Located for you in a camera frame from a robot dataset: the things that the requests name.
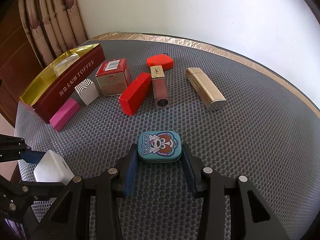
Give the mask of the white power adapter plug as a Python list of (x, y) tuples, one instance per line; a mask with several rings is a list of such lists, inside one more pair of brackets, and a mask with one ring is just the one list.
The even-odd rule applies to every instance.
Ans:
[(36, 165), (34, 177), (36, 182), (67, 185), (73, 179), (74, 173), (61, 155), (48, 150)]

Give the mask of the pink rectangular box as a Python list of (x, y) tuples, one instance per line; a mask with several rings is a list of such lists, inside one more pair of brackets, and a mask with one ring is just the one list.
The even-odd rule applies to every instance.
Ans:
[(79, 103), (73, 98), (69, 98), (50, 119), (50, 124), (57, 132), (60, 132), (79, 109)]

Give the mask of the small clear plastic box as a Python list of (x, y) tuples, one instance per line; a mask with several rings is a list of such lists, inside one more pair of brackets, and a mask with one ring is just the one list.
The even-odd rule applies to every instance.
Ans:
[(77, 53), (72, 53), (64, 60), (60, 61), (57, 65), (54, 66), (54, 73), (59, 77), (65, 70), (67, 70), (75, 61), (80, 59), (80, 56)]

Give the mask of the blue cartoon tin with chain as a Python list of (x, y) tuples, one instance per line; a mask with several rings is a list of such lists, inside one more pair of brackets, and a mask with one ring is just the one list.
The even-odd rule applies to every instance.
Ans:
[(175, 131), (147, 131), (138, 138), (138, 155), (145, 162), (172, 163), (181, 153), (181, 138)]

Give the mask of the lip gloss tube gold cap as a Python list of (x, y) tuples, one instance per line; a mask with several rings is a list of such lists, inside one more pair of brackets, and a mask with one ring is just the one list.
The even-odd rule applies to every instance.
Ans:
[(170, 94), (167, 87), (162, 66), (151, 66), (153, 97), (156, 108), (166, 108), (170, 106)]

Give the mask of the dark red toffee box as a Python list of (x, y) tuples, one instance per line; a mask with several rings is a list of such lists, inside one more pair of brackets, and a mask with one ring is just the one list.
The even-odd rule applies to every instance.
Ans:
[[(57, 76), (54, 67), (72, 54), (79, 55), (79, 58)], [(34, 111), (45, 123), (49, 123), (73, 94), (75, 87), (104, 60), (104, 51), (99, 43), (86, 44), (68, 50), (35, 77), (20, 96), (20, 102), (29, 110)]]

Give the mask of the white box black wavy stripes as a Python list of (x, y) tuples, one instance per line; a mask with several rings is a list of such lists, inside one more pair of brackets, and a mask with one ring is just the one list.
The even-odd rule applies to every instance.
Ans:
[(95, 99), (99, 97), (99, 92), (90, 79), (84, 79), (78, 85), (75, 86), (75, 91), (80, 96), (80, 99), (86, 106), (90, 105)]

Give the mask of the grey honeycomb mesh mat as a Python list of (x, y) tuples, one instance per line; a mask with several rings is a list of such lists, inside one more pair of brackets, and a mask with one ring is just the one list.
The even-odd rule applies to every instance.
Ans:
[[(74, 174), (100, 175), (127, 154), (145, 131), (175, 131), (191, 152), (220, 174), (244, 174), (268, 202), (291, 239), (300, 239), (319, 212), (319, 117), (285, 87), (243, 64), (199, 49), (148, 41), (101, 41), (108, 60), (126, 58), (132, 78), (146, 59), (167, 53), (171, 105), (157, 109), (148, 97), (133, 116), (116, 96), (82, 106), (61, 132), (24, 105), (15, 135), (37, 151), (62, 155)], [(211, 111), (185, 76), (200, 68), (226, 98)]]

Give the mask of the red and beige square box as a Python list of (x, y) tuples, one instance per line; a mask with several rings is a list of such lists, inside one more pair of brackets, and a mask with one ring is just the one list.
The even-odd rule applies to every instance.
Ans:
[(131, 83), (127, 59), (104, 61), (95, 77), (104, 96), (120, 95)]

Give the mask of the red rectangular box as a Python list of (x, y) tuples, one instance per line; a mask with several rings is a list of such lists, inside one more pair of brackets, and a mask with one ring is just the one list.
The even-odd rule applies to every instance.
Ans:
[(151, 74), (140, 73), (118, 99), (123, 113), (133, 116), (151, 93), (151, 87)]

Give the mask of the gold metallic case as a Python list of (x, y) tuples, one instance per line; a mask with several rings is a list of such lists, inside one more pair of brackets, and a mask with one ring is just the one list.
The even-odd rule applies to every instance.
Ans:
[(218, 111), (225, 106), (226, 98), (202, 69), (187, 68), (185, 76), (207, 109)]

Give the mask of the beige patterned curtain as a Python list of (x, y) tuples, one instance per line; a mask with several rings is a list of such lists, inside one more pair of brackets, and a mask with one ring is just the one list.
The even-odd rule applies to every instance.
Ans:
[(23, 29), (41, 66), (87, 40), (77, 0), (18, 0)]

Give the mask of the red rounded pouch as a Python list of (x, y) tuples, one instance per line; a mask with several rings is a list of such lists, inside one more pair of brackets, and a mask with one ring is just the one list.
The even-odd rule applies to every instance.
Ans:
[(146, 64), (150, 68), (152, 66), (162, 66), (163, 70), (170, 70), (174, 67), (174, 60), (167, 54), (158, 54), (146, 59)]

